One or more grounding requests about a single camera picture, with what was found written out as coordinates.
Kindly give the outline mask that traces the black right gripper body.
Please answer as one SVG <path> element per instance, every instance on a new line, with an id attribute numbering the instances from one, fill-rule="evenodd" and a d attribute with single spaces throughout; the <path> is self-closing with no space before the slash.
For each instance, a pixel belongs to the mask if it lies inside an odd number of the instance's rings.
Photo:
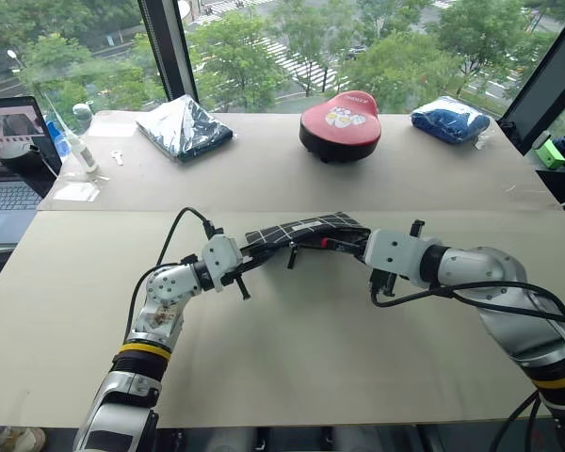
<path id="1" fill-rule="evenodd" d="M 382 245 L 376 234 L 371 234 L 366 239 L 363 253 L 359 260 L 371 269 L 369 279 L 370 293 L 377 297 L 393 297 L 396 284 L 396 274 L 387 268 L 393 258 L 386 254 L 386 248 Z"/>

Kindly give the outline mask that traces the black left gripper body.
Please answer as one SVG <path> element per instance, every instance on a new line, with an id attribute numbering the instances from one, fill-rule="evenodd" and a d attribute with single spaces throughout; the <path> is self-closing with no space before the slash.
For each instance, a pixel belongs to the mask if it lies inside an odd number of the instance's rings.
<path id="1" fill-rule="evenodd" d="M 263 265 L 278 252 L 290 249 L 289 244 L 252 244 L 242 247 L 241 263 L 221 277 L 221 284 L 226 286 L 234 283 L 244 273 Z"/>

